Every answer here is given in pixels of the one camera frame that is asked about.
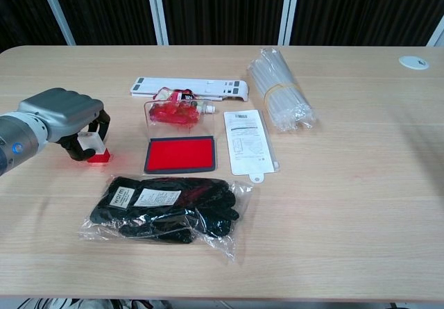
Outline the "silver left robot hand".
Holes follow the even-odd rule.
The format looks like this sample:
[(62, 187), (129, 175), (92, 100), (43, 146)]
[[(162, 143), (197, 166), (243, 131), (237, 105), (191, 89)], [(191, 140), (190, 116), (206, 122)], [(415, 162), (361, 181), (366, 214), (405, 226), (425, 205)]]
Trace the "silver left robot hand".
[(103, 140), (110, 125), (110, 116), (102, 101), (61, 87), (21, 101), (17, 111), (42, 122), (46, 129), (44, 141), (59, 144), (77, 161), (96, 155), (93, 149), (81, 147), (79, 132), (88, 127), (89, 132), (98, 133)]

